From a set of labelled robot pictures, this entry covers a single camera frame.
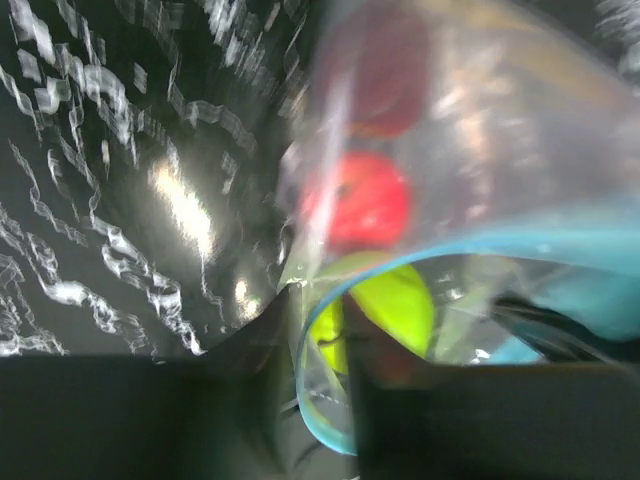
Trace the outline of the dark red apple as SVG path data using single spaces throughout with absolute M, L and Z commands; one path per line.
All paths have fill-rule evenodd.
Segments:
M 430 28 L 409 6 L 375 5 L 366 11 L 358 53 L 350 129 L 394 138 L 421 118 L 429 99 Z

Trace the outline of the green apple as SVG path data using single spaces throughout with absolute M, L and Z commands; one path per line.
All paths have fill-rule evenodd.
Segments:
M 367 318 L 412 353 L 428 351 L 436 319 L 433 297 L 418 271 L 401 265 L 356 284 L 348 291 Z M 342 302 L 336 299 L 317 317 L 311 337 L 329 367 L 347 372 L 344 342 L 340 339 Z

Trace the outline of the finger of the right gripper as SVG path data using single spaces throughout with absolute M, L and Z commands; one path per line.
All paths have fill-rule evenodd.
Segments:
M 554 363 L 630 362 L 629 340 L 604 339 L 566 315 L 520 297 L 496 298 L 492 319 Z

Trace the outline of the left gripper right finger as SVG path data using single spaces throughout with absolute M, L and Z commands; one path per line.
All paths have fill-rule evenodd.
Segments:
M 363 479 L 396 479 L 408 445 L 402 388 L 415 356 L 376 325 L 354 299 L 345 299 L 345 351 L 358 467 Z

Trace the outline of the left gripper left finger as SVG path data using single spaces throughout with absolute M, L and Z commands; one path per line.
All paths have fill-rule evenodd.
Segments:
M 291 289 L 283 288 L 255 319 L 211 352 L 204 400 L 209 479 L 284 479 L 282 407 L 292 376 Z

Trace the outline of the clear blue-zip bag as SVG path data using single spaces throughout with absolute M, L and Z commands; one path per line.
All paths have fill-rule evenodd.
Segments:
M 366 11 L 409 6 L 430 28 L 429 99 L 394 138 L 350 129 Z M 279 195 L 296 224 L 283 280 L 302 418 L 326 447 L 356 451 L 348 373 L 311 337 L 318 315 L 363 280 L 414 267 L 436 309 L 425 356 L 444 365 L 542 356 L 492 319 L 520 297 L 607 340 L 639 336 L 639 95 L 603 57 L 522 1 L 333 1 L 283 158 Z M 343 155 L 389 157 L 411 185 L 409 228 L 390 249 L 334 250 L 329 205 L 300 214 L 308 182 L 332 189 Z

